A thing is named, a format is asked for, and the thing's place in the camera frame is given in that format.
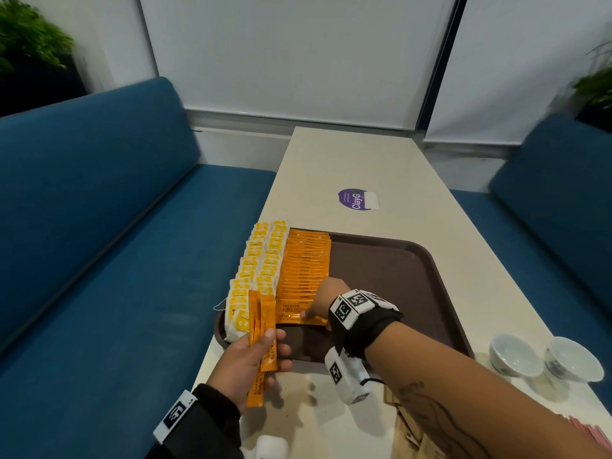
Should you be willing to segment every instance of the hand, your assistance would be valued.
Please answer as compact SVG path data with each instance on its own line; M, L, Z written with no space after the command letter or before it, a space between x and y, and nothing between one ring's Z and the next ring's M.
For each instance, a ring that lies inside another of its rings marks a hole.
M225 350L219 359L215 369L208 378L207 385L213 387L228 397L238 408L240 414L247 410L247 395L251 389L257 366L264 354L274 342L274 338L282 340L287 336L286 331L274 329L266 330L252 346L249 345L249 334L247 333ZM291 354L291 348L287 345L277 345L277 355L287 357ZM293 363L287 359L279 359L279 372L288 372ZM264 389L274 385L274 378L266 376Z
M344 280L340 278L324 278L317 288L317 294L315 295L314 301L312 301L312 306L302 311L302 320L307 321L316 316L327 319L329 308L333 301L342 293L346 293L350 290L351 289L348 288Z

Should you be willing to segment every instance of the potted plant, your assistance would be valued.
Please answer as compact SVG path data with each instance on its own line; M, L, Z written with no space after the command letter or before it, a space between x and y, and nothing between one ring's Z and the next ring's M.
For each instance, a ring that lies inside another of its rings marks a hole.
M609 44L612 42L604 43L598 49ZM610 53L612 50L606 49L597 56ZM578 79L573 87L576 96L587 100L576 119L612 133L612 64L606 61L602 69Z
M86 94L71 37L20 0L0 0L0 117Z

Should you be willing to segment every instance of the wristband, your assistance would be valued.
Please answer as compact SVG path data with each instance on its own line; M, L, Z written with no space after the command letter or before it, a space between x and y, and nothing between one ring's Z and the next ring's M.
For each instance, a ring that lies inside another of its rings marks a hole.
M365 358L365 348L403 314L393 304L374 293L351 290L341 294L329 308L333 345L341 353L344 347L349 353Z

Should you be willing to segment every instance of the white table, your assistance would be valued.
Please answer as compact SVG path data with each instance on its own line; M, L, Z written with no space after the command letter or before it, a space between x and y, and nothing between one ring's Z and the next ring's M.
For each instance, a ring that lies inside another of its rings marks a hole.
M376 192L380 209L344 207L338 192ZM410 240L424 246L438 270L476 359L486 363L496 333L513 333L543 354L552 334L444 186L407 138L296 128L260 220L287 219L299 228ZM204 383L222 349L213 338L195 384ZM292 458L390 456L395 409L374 397L341 403L322 364L295 363L280 374L280 394L242 419L244 446L260 434L282 436ZM566 392L544 376L532 386L511 383L554 412L599 425L612 438L612 419L587 385Z

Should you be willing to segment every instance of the blue cushion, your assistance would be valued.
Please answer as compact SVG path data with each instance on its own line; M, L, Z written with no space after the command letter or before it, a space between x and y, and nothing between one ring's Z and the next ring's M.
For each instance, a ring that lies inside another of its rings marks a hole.
M0 119L0 351L199 157L162 78Z
M591 386L612 411L612 322L599 303L493 196L451 192L548 329L601 361L607 377Z
M15 342L0 457L144 457L191 389L273 179L196 166Z
M612 135L562 114L539 124L490 190L612 315Z

